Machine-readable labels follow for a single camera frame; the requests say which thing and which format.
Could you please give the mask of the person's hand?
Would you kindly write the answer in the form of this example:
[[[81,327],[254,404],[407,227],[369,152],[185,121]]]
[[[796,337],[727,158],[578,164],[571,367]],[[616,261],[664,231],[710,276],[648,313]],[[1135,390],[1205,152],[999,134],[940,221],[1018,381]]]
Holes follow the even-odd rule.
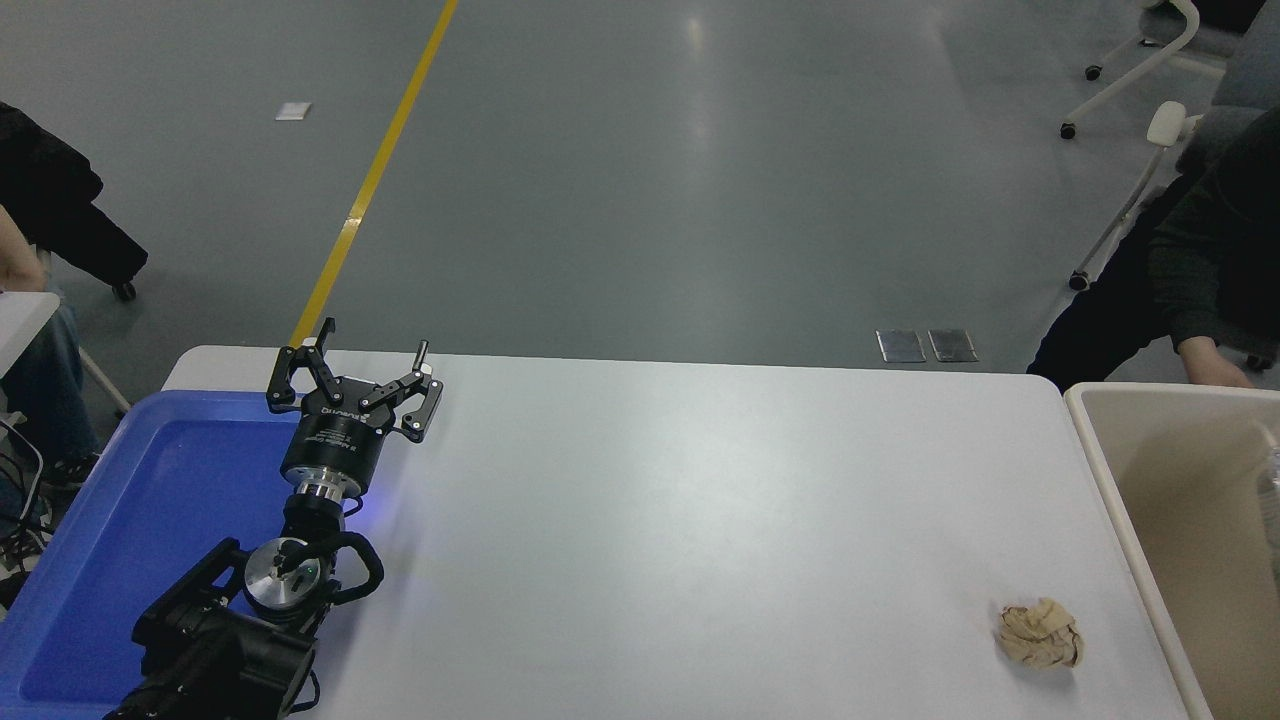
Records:
[[[1193,336],[1176,343],[1187,379],[1194,386],[1254,389],[1254,383],[1219,351],[1212,337]]]

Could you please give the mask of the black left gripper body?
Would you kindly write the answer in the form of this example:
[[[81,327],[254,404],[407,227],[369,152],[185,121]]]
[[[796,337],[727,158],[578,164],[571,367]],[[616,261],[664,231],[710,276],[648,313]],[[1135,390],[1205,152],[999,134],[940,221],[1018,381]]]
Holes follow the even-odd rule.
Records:
[[[333,407],[323,398],[306,398],[280,474],[298,484],[302,470],[319,468],[367,487],[393,425],[394,413],[387,407],[364,413],[358,405]]]

